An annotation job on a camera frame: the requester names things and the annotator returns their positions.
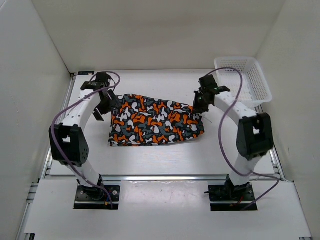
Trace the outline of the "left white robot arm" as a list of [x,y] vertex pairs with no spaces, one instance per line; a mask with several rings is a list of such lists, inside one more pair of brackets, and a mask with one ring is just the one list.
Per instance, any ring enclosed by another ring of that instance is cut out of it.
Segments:
[[76,102],[58,113],[49,127],[52,158],[75,174],[93,200],[103,198],[105,188],[101,175],[89,162],[84,131],[90,117],[102,121],[103,115],[119,105],[114,90],[120,82],[120,75],[114,71],[95,73],[80,87]]

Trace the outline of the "orange camouflage shorts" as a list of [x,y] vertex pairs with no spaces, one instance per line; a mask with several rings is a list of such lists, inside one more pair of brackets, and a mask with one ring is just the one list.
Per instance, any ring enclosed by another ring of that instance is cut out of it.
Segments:
[[121,106],[111,113],[111,147],[147,147],[194,140],[205,133],[192,106],[143,95],[119,96]]

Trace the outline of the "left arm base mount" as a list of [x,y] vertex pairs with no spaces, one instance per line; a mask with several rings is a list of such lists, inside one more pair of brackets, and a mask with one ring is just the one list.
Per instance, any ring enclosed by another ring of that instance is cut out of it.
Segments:
[[118,210],[120,202],[120,185],[104,185],[108,194],[102,190],[89,190],[78,185],[73,208],[75,210]]

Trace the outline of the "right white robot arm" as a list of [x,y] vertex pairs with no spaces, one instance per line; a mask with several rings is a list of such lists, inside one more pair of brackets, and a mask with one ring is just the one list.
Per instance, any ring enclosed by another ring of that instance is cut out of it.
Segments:
[[[218,86],[211,74],[201,77],[199,84],[199,90],[194,92],[193,112],[208,112],[210,105],[223,111],[218,127],[218,142],[222,156],[231,168],[228,175],[231,183],[225,186],[224,193],[230,200],[236,200],[242,195],[242,186],[248,184],[257,163],[274,147],[271,117],[267,113],[257,113],[239,102],[229,88]],[[222,142],[222,126],[226,117],[237,126],[238,155],[235,164],[231,164],[228,159]]]

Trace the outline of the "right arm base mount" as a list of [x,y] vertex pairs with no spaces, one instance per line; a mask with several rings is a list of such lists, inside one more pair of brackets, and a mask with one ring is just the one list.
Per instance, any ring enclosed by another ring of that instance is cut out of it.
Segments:
[[209,185],[204,192],[209,196],[212,212],[257,211],[257,204],[252,185],[247,182],[234,186],[230,180],[223,185]]

